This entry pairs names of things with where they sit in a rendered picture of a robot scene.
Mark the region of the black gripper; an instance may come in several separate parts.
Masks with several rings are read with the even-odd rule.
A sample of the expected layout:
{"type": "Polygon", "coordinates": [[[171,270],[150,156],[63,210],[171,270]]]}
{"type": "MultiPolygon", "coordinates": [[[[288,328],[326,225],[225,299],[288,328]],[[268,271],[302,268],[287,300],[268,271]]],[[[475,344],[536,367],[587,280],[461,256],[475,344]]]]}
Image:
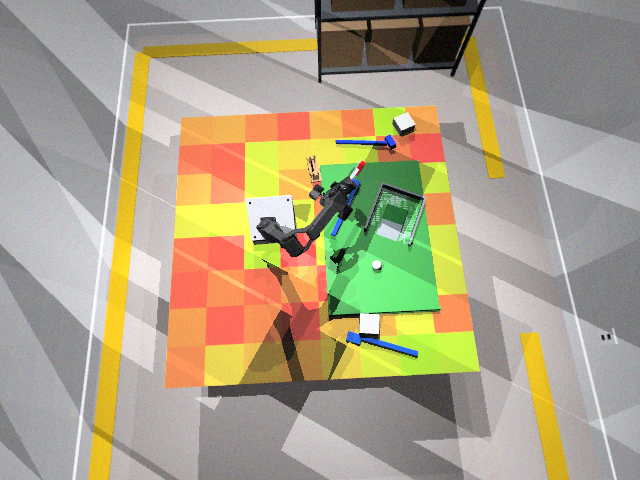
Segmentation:
{"type": "MultiPolygon", "coordinates": [[[[316,201],[319,196],[321,198],[324,197],[325,193],[323,193],[323,195],[321,194],[323,190],[324,190],[323,187],[321,187],[319,184],[316,184],[314,186],[314,188],[311,190],[311,192],[309,193],[309,197],[316,201]]],[[[319,204],[324,207],[324,205],[322,204],[321,201],[319,201],[319,204]]],[[[346,219],[349,217],[349,215],[351,214],[352,211],[353,211],[353,208],[351,208],[349,205],[347,205],[347,207],[344,210],[342,210],[341,212],[339,212],[339,214],[337,216],[341,220],[346,221],[346,219]]]]}

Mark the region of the green flat mat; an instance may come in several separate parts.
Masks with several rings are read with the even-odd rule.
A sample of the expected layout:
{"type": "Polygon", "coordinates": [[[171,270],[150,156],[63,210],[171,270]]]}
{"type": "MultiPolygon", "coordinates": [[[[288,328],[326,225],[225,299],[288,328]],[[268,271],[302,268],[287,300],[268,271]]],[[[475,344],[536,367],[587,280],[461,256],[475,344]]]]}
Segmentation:
{"type": "MultiPolygon", "coordinates": [[[[320,165],[322,195],[357,165],[320,165]]],[[[364,230],[382,182],[424,196],[419,160],[366,163],[354,179],[361,182],[350,204],[353,211],[335,236],[339,212],[324,228],[328,312],[439,307],[425,204],[410,246],[400,237],[394,241],[376,234],[387,203],[383,209],[376,203],[367,228],[372,232],[364,230]],[[377,217],[380,222],[371,222],[377,217]],[[372,267],[375,260],[382,264],[379,270],[372,267]]]]}

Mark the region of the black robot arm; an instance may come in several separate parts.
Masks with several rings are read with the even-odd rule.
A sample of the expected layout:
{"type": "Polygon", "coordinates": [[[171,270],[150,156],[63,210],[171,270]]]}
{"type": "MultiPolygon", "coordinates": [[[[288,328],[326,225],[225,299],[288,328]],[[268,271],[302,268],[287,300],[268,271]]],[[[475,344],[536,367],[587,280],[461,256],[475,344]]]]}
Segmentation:
{"type": "Polygon", "coordinates": [[[261,217],[256,229],[267,243],[277,242],[285,248],[291,257],[300,256],[308,251],[313,241],[320,237],[320,233],[333,216],[347,207],[349,201],[347,195],[356,188],[356,184],[347,176],[341,182],[334,181],[330,188],[320,199],[324,208],[308,226],[293,229],[285,234],[277,224],[275,217],[261,217]],[[303,247],[294,235],[298,233],[306,233],[310,238],[306,246],[303,247]]]}

